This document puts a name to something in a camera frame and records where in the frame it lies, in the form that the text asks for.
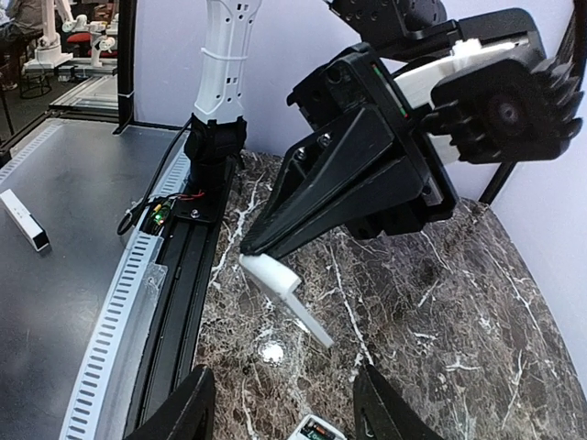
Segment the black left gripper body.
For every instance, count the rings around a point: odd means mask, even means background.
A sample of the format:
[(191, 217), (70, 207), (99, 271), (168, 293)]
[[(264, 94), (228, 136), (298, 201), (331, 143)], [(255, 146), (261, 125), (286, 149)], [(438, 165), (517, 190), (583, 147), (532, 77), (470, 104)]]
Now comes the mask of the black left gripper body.
[(425, 183), (419, 196), (344, 224), (353, 236), (370, 238), (380, 233), (392, 236), (418, 232), (429, 223), (452, 217), (457, 194), (431, 142), (417, 128), (422, 113), (409, 106), (369, 45), (361, 43), (344, 49), (300, 82), (288, 102), (299, 106), (313, 128), (311, 135), (288, 150), (294, 150), (299, 160), (306, 158), (308, 150), (324, 150), (330, 143), (329, 134), (317, 134), (321, 128), (366, 105), (375, 106), (393, 132), (393, 141), (386, 150), (414, 151), (424, 157)]

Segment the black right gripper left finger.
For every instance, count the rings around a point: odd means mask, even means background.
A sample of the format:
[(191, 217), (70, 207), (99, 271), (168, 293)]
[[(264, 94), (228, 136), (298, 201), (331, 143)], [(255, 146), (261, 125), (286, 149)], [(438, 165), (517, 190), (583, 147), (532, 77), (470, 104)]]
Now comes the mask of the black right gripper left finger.
[(212, 369), (197, 365), (163, 405), (126, 439), (213, 438), (216, 386)]

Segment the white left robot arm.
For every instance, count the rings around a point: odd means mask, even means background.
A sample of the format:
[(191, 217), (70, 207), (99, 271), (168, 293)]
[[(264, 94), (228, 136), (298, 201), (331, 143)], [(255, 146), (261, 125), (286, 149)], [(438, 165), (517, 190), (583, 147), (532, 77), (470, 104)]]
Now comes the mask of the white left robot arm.
[[(212, 192), (221, 167), (244, 147), (242, 77), (257, 1), (211, 1), (204, 64), (184, 150), (190, 183)], [(279, 259), (345, 226), (358, 239), (420, 231), (449, 219), (457, 195), (420, 130), (425, 108), (404, 98), (374, 49), (340, 52), (287, 99), (312, 133), (285, 154), (261, 214), (243, 238), (247, 256)]]

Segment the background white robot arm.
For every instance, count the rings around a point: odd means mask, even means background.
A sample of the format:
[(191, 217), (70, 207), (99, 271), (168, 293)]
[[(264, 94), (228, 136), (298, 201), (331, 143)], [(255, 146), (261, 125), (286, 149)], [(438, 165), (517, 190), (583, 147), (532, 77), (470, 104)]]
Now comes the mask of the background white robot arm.
[(55, 23), (55, 12), (61, 17), (61, 29), (64, 33), (89, 33), (91, 43), (90, 66), (101, 68), (100, 56), (103, 52), (111, 52), (116, 45), (113, 36), (107, 33), (108, 25), (104, 21), (89, 21), (86, 15), (73, 16), (68, 1), (42, 1), (42, 37), (38, 39), (34, 58), (28, 60), (23, 72), (49, 72), (74, 61), (72, 53), (62, 51), (61, 37)]

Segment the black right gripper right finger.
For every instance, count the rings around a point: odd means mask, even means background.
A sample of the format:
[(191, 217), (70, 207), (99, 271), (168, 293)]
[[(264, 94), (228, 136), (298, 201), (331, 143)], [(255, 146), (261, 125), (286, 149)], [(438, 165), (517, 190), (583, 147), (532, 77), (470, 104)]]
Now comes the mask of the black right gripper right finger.
[(353, 382), (353, 408), (357, 439), (440, 440), (373, 365)]

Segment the white battery cover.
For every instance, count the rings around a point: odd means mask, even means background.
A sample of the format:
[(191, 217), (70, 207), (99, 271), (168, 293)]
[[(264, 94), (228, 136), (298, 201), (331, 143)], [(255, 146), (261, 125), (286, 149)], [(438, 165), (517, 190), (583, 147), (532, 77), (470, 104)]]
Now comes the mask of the white battery cover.
[(302, 280), (280, 261), (266, 254), (238, 257), (240, 267), (268, 296), (280, 301), (304, 326), (312, 337), (325, 348), (331, 348), (334, 340), (295, 296)]

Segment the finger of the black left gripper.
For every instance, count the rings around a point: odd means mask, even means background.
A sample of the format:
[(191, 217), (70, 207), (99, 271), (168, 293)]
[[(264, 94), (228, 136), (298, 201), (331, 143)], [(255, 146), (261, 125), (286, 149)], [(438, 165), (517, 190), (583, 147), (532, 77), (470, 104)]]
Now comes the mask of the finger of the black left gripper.
[(373, 105), (346, 113), (317, 134), (329, 134), (331, 141), (301, 186), (271, 217), (270, 229), (302, 224), (367, 170), (393, 141), (393, 132)]
[(424, 187), (422, 154), (385, 150), (339, 195), (302, 224), (293, 229), (270, 229), (271, 217), (301, 186), (322, 152), (308, 150), (304, 160), (299, 160), (294, 150), (287, 152), (270, 198), (241, 241), (242, 254), (285, 257), (337, 226), (414, 200)]

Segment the white and red remote control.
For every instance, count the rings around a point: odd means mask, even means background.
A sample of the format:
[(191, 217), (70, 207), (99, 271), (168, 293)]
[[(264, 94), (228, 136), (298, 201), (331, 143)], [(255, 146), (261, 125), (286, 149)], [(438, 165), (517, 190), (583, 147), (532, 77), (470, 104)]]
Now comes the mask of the white and red remote control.
[(308, 414), (293, 430), (288, 440), (346, 440), (337, 428), (313, 414)]

